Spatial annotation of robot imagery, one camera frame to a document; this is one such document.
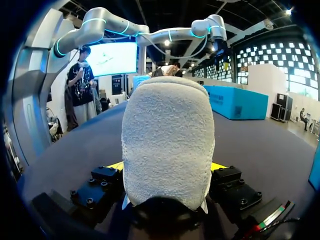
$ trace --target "blue box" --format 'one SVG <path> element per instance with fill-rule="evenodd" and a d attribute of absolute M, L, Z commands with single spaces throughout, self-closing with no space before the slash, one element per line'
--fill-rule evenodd
<path fill-rule="evenodd" d="M 230 120 L 264 120 L 268 96 L 230 86 L 203 86 L 213 111 Z"/>

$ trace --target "monitor screen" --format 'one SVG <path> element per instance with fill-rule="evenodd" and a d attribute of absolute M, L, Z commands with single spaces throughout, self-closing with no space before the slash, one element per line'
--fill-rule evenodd
<path fill-rule="evenodd" d="M 90 46 L 86 59 L 95 77 L 137 72 L 137 44 L 113 42 Z"/>

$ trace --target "black bag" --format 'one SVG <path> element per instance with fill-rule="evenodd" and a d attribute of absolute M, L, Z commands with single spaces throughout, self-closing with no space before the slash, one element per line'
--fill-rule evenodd
<path fill-rule="evenodd" d="M 157 70 L 155 70 L 155 71 L 152 73 L 152 78 L 162 77 L 163 75 L 164 75 L 164 73 L 162 72 L 161 68 L 158 68 Z"/>

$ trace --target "white towel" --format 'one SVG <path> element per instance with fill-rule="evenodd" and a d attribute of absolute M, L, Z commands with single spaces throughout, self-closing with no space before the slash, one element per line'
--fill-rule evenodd
<path fill-rule="evenodd" d="M 191 210 L 206 208 L 214 134 L 209 96 L 201 85 L 174 76 L 142 82 L 122 122 L 124 206 L 167 197 Z"/>

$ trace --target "robotic arm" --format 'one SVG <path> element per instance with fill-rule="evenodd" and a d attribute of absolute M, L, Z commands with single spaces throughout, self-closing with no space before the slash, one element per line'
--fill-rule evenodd
<path fill-rule="evenodd" d="M 212 40 L 227 40 L 225 23 L 219 15 L 213 14 L 206 19 L 195 20 L 190 28 L 176 27 L 150 33 L 146 25 L 134 24 L 103 7 L 96 7 L 86 13 L 80 29 L 69 31 L 55 42 L 54 53 L 58 58 L 62 58 L 79 46 L 100 41 L 105 31 L 136 37 L 137 45 L 140 47 L 158 44 L 167 39 L 171 42 L 194 38 L 204 39 L 208 34 Z"/>
<path fill-rule="evenodd" d="M 69 31 L 55 42 L 54 53 L 57 57 L 63 58 L 79 46 L 100 41 L 105 35 L 105 30 L 126 36 L 150 32 L 146 25 L 134 24 L 103 7 L 96 7 L 85 14 L 80 29 Z"/>

